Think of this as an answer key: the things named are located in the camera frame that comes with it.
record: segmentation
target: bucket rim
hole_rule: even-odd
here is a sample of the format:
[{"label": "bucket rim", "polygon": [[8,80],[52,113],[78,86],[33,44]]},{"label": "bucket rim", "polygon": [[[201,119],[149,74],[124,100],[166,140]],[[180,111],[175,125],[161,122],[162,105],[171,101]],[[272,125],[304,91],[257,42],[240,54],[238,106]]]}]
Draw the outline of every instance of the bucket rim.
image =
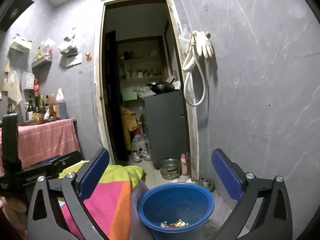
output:
[{"label": "bucket rim", "polygon": [[[151,223],[146,218],[146,216],[144,215],[144,213],[142,211],[143,204],[145,203],[147,198],[150,197],[151,195],[153,195],[154,193],[158,192],[159,190],[163,190],[163,189],[170,188],[170,187],[189,187],[189,188],[197,189],[201,193],[203,193],[209,201],[208,211],[203,216],[203,218],[201,218],[201,220],[197,221],[196,223],[189,225],[187,227],[183,227],[183,228],[163,228],[161,226],[156,226],[153,223]],[[153,189],[150,189],[149,191],[147,191],[138,202],[138,215],[140,217],[140,220],[147,227],[154,229],[156,231],[164,232],[164,233],[180,233],[180,232],[185,232],[185,231],[195,229],[195,228],[199,227],[201,224],[203,224],[211,216],[213,209],[214,209],[214,197],[211,194],[211,192],[200,185],[197,185],[194,183],[188,183],[188,182],[169,183],[169,184],[164,184],[164,185],[154,187]]]}]

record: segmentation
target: beige towel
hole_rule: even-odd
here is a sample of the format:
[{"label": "beige towel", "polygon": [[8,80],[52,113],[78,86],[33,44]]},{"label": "beige towel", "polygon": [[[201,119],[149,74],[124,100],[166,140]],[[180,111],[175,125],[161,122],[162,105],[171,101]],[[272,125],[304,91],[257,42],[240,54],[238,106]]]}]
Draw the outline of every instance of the beige towel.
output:
[{"label": "beige towel", "polygon": [[16,71],[14,70],[8,79],[8,98],[10,98],[12,103],[12,110],[22,101],[22,96],[20,92],[20,84]]}]

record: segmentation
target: pink tablecloth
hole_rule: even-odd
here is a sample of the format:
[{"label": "pink tablecloth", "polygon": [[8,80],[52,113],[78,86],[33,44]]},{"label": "pink tablecloth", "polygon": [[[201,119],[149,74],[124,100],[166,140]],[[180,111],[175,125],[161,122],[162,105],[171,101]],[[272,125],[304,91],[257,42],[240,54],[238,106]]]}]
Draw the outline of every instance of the pink tablecloth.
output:
[{"label": "pink tablecloth", "polygon": [[[19,126],[18,154],[22,168],[73,151],[80,151],[80,149],[71,119],[40,125]],[[1,130],[0,155],[2,155]],[[0,175],[3,173],[0,158]]]}]

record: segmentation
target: gray refrigerator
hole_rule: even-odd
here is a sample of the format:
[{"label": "gray refrigerator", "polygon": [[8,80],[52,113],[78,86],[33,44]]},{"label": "gray refrigerator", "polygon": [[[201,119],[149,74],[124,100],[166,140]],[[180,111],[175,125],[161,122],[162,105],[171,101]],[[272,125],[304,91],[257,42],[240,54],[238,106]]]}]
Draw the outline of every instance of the gray refrigerator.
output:
[{"label": "gray refrigerator", "polygon": [[145,97],[146,125],[156,169],[168,158],[187,154],[187,127],[180,90]]}]

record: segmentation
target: green box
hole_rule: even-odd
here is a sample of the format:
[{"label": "green box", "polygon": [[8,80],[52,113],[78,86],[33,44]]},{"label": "green box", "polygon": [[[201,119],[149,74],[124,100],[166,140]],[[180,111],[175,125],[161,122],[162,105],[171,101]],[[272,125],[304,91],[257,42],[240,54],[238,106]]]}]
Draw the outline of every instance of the green box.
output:
[{"label": "green box", "polygon": [[123,101],[137,100],[137,92],[122,93],[122,99]]}]

